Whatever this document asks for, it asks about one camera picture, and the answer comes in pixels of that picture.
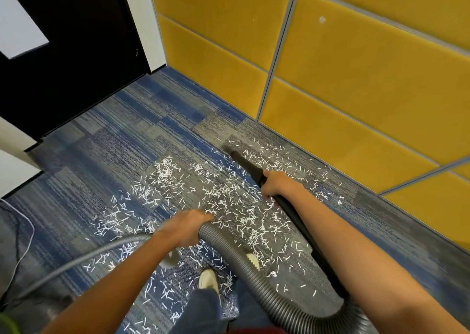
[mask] blue jeans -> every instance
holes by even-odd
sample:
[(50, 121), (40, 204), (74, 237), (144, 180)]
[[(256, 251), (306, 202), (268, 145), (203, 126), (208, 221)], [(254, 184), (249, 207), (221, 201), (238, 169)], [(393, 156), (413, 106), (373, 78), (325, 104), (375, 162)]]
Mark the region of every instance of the blue jeans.
[(193, 290), (183, 314), (170, 334), (218, 334), (244, 328), (275, 326), (240, 279), (235, 283), (235, 294), (240, 313), (235, 319), (223, 319), (219, 296), (215, 290)]

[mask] striped carpet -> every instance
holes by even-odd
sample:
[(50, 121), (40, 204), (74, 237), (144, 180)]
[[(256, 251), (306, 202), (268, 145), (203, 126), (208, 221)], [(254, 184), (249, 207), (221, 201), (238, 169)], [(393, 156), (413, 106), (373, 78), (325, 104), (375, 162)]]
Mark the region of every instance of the striped carpet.
[[(288, 171), (470, 327), (467, 253), (169, 67), (62, 126), (30, 153), (45, 172), (8, 198), (37, 231), (12, 295), (121, 234), (153, 231), (177, 210), (200, 208), (215, 213), (221, 228), (255, 251), (262, 271), (282, 295), (312, 314), (333, 313), (341, 301), (309, 256), (306, 242), (281, 212), (259, 199), (252, 181), (220, 151), (223, 144), (263, 167)], [(28, 224), (21, 222), (21, 249), (29, 233)], [(15, 264), (14, 236), (14, 215), (2, 206), (2, 287)], [(42, 292), (77, 296), (134, 249), (129, 244), (97, 256)], [(235, 277), (212, 248), (200, 243), (182, 250), (176, 268), (154, 272), (119, 332), (167, 332), (208, 266), (217, 271), (225, 315), (236, 316)]]

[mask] door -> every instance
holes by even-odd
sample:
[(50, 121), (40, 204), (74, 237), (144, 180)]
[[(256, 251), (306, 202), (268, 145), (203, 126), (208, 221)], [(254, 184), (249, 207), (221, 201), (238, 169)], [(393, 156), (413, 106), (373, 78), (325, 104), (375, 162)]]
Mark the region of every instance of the door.
[(36, 140), (147, 69), (126, 0), (18, 0), (49, 43), (0, 54), (0, 116)]

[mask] hand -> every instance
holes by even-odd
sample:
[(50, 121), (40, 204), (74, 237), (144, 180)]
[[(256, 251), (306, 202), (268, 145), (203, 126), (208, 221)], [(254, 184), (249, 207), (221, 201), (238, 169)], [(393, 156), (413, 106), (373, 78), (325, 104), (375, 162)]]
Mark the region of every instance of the hand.
[(175, 236), (177, 248), (187, 248), (199, 242), (199, 228), (212, 220), (214, 220), (212, 214), (205, 214), (200, 210), (185, 210), (163, 222), (158, 231), (165, 231)]
[(261, 195), (265, 200), (273, 195), (287, 196), (287, 193), (295, 188), (303, 187), (299, 182), (294, 181), (285, 172), (263, 171), (267, 178), (266, 183), (261, 187)]

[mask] person's left arm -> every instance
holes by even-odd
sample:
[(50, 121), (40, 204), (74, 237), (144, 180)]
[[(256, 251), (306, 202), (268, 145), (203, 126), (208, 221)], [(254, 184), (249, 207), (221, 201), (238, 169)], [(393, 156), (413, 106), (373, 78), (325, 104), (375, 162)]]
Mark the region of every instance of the person's left arm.
[(88, 289), (42, 334), (115, 333), (135, 298), (163, 258), (177, 247), (196, 245), (201, 225), (213, 215), (198, 210), (176, 214), (124, 262)]

